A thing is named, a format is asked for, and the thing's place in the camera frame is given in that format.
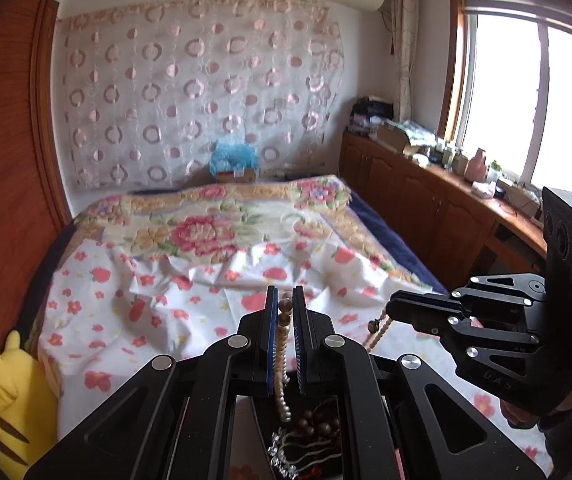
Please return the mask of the person's right hand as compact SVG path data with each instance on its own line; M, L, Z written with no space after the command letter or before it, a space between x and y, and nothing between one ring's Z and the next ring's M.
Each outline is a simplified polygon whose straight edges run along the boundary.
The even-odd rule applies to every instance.
M507 401L500 400L499 406L502 416L504 416L511 428L529 430L534 428L540 420L538 416L522 410L522 408L518 408Z

